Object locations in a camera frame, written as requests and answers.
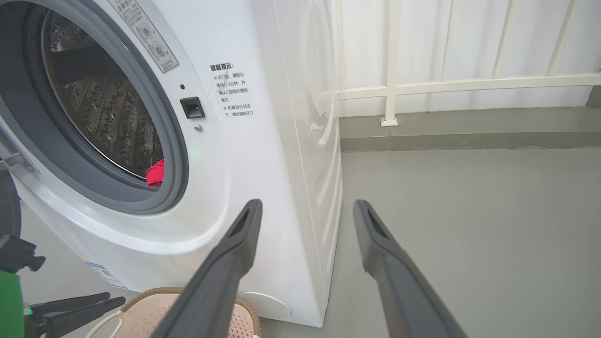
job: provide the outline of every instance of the gray rubber seal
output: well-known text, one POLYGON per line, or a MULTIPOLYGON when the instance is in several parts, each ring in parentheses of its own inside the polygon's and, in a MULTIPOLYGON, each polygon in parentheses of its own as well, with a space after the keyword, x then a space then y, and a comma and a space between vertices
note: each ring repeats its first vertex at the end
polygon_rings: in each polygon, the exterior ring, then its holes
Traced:
POLYGON ((0 115, 33 156, 54 175, 90 200, 129 214, 155 214, 175 205, 188 182, 188 157, 175 112, 140 51, 92 0, 0 0, 0 115), (56 11, 81 27, 114 59, 140 95, 157 130, 165 157, 159 189, 123 176, 82 142, 73 142, 48 114, 35 90, 38 80, 23 54, 24 18, 35 6, 56 11))

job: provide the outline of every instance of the white railing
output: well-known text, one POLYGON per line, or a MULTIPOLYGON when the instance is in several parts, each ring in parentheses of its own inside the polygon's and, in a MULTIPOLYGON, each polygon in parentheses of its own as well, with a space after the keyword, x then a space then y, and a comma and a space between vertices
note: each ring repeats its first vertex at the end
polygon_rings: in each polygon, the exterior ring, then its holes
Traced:
MULTIPOLYGON (((336 0, 335 5, 338 15, 339 22, 341 21, 341 1, 336 0)), ((513 17, 513 0, 509 0, 507 4, 507 12, 505 13, 505 20, 503 23, 503 29, 501 38, 499 39, 499 45, 496 53, 495 63, 493 66, 492 74, 490 78, 486 79, 463 79, 463 80, 452 80, 448 79, 448 65, 450 59, 449 50, 453 43, 453 27, 454 17, 456 13, 456 2, 457 0, 451 0, 451 10, 449 12, 449 21, 447 29, 447 37, 445 42, 444 57, 441 71, 441 81, 439 82, 424 82, 424 83, 413 83, 413 84, 398 84, 397 79, 397 68, 398 68, 398 47, 400 38, 400 3, 401 0, 389 0, 389 21, 388 21, 388 60, 386 67, 386 85, 365 87, 365 88, 352 88, 347 89, 345 86, 345 75, 344 75, 344 48, 341 45, 341 29, 342 26, 338 26, 338 62, 341 64, 341 90, 336 93, 337 100, 349 100, 349 99, 360 99, 365 97, 385 97, 386 98, 386 110, 385 116, 382 118, 382 126, 396 126, 398 125, 397 119, 394 117, 395 113, 395 98, 398 95, 407 94, 425 94, 425 93, 440 93, 449 91, 466 91, 466 90, 489 90, 489 89, 507 89, 507 88, 531 88, 531 87, 564 87, 564 86, 582 86, 582 85, 601 85, 601 73, 584 73, 584 74, 568 74, 568 75, 554 75, 555 74, 555 63, 557 55, 560 53, 564 36, 570 26, 570 19, 572 18, 572 12, 574 5, 577 0, 570 0, 563 21, 561 23, 560 32, 555 41, 555 46, 549 60, 545 75, 543 76, 516 76, 516 77, 500 77, 504 59, 505 45, 507 31, 510 29, 513 17)))

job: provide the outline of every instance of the sticker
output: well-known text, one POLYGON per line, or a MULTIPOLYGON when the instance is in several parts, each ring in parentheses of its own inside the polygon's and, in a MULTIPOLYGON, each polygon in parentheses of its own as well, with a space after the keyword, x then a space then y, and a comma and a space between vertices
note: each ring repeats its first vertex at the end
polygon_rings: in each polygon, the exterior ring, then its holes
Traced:
POLYGON ((115 287, 120 287, 122 289, 127 289, 129 290, 125 285, 123 285, 122 282, 120 282, 115 276, 113 276, 107 269, 105 269, 104 266, 100 265, 100 264, 94 264, 94 263, 90 263, 90 262, 86 262, 88 265, 90 265, 90 267, 92 267, 92 269, 96 270, 96 272, 98 272, 99 275, 102 276, 102 278, 104 278, 106 280, 107 283, 109 283, 110 285, 113 285, 115 287))
POLYGON ((245 118, 255 115, 255 102, 248 75, 234 64, 217 63, 209 66, 219 100, 219 115, 223 118, 245 118))
POLYGON ((179 63, 136 0, 108 0, 165 73, 179 63))

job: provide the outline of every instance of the white wall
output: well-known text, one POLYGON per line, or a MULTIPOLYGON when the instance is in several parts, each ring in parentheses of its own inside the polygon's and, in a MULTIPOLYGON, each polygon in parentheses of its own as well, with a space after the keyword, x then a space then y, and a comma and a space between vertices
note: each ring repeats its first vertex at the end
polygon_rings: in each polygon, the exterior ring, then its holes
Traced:
MULTIPOLYGON (((388 0, 336 0, 339 89, 385 85, 388 0)), ((489 78, 508 0, 455 0, 447 79, 489 78)), ((514 0, 501 76, 543 75, 569 0, 514 0)), ((451 0, 401 0, 398 83, 441 81, 451 0)), ((576 0, 555 75, 601 68, 601 1, 576 0)), ((582 106, 591 87, 463 91, 397 96, 396 113, 582 106)), ((384 97, 340 101, 342 116, 384 114, 384 97)))

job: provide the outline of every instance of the white washing machine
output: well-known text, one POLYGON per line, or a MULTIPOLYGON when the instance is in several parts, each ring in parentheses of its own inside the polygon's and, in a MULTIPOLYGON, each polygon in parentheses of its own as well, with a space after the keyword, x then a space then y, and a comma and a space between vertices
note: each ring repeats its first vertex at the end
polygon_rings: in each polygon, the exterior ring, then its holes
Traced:
POLYGON ((342 199, 327 0, 0 0, 0 38, 0 167, 91 268, 184 286, 260 198, 239 292, 323 325, 342 199))

